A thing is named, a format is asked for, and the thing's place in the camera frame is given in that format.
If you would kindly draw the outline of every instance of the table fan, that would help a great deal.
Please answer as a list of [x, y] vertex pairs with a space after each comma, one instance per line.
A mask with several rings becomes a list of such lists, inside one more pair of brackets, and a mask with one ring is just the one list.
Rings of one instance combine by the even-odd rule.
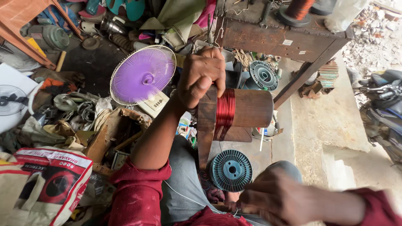
[[114, 70], [110, 94], [121, 105], [139, 105], [156, 117], [169, 98], [161, 92], [173, 77], [176, 57], [169, 48], [151, 45], [126, 57]]

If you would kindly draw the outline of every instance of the knee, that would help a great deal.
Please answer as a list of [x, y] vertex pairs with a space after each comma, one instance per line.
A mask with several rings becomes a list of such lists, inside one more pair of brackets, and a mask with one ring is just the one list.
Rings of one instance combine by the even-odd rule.
[[283, 169], [289, 176], [294, 178], [297, 182], [302, 182], [302, 174], [300, 173], [299, 169], [291, 162], [286, 160], [277, 161], [271, 164], [267, 169], [273, 168], [281, 168]]

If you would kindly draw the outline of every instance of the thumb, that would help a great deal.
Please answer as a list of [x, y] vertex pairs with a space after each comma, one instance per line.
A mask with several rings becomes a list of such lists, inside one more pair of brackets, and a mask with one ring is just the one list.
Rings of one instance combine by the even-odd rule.
[[199, 100], [204, 96], [212, 84], [212, 79], [208, 76], [200, 77], [192, 86], [190, 86], [187, 95], [187, 107], [195, 108]]

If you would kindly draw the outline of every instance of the blue wire spool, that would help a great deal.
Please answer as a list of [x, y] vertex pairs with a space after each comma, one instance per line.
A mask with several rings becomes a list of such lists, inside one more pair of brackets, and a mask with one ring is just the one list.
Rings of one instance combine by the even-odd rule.
[[217, 155], [210, 166], [210, 175], [215, 186], [229, 192], [244, 190], [251, 182], [252, 167], [248, 158], [236, 150], [225, 150]]

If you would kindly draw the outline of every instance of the teal plastic part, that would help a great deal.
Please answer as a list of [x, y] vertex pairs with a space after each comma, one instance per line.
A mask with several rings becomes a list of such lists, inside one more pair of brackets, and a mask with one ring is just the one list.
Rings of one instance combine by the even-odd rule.
[[125, 0], [125, 2], [128, 19], [131, 21], [138, 20], [144, 13], [145, 0]]
[[124, 0], [114, 0], [114, 4], [110, 5], [113, 0], [106, 0], [106, 5], [109, 10], [114, 14], [119, 14], [119, 7], [123, 4]]
[[89, 0], [88, 3], [86, 4], [85, 10], [87, 11], [88, 14], [94, 16], [98, 12], [98, 5], [99, 0]]

